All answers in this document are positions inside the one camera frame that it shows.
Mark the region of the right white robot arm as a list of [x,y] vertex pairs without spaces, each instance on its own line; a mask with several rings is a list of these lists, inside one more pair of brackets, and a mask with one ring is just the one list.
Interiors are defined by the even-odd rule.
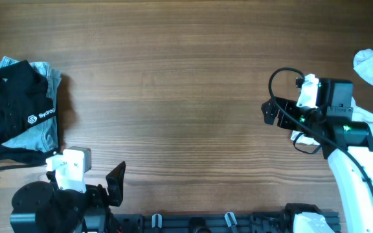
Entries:
[[298,101],[272,95],[266,124],[298,131],[319,143],[338,185],[349,232],[373,232],[373,133],[354,120],[349,80],[297,78]]

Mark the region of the black t-shirt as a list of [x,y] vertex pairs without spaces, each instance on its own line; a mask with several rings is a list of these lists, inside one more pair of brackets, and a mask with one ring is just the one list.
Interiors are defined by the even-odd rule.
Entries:
[[48,81],[26,60],[0,68],[0,144],[55,115]]

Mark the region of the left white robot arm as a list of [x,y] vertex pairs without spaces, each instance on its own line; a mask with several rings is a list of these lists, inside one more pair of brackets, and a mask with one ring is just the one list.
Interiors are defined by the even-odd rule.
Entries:
[[10,224],[14,232],[122,232],[111,206],[120,206],[126,163],[106,175],[107,187],[86,185],[86,191],[60,188],[54,172],[49,182],[21,187],[12,198]]

